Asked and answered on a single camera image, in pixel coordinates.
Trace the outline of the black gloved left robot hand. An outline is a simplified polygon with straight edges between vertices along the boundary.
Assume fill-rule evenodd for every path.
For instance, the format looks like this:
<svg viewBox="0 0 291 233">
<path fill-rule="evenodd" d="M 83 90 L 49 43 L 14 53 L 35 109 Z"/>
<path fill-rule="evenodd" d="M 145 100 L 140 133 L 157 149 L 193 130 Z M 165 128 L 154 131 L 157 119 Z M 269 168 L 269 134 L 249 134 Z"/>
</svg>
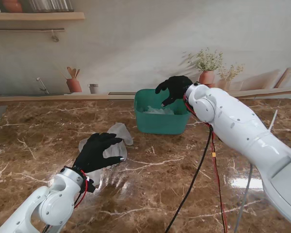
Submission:
<svg viewBox="0 0 291 233">
<path fill-rule="evenodd" d="M 114 133 L 95 133 L 91 135 L 76 158 L 73 168 L 90 173 L 124 161 L 121 156 L 103 157 L 103 152 L 110 146 L 122 142 Z"/>
</svg>

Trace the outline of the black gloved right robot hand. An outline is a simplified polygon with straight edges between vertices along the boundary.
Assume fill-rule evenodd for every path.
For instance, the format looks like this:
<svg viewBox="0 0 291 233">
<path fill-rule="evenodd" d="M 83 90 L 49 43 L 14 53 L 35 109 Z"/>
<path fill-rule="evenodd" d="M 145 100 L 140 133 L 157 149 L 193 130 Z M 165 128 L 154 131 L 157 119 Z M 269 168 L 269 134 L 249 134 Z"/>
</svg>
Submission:
<svg viewBox="0 0 291 233">
<path fill-rule="evenodd" d="M 178 99 L 182 99 L 187 89 L 193 84 L 193 82 L 187 76 L 172 76 L 164 82 L 160 83 L 155 93 L 158 94 L 161 91 L 168 89 L 169 97 L 162 102 L 162 106 L 165 107 L 174 103 Z"/>
</svg>

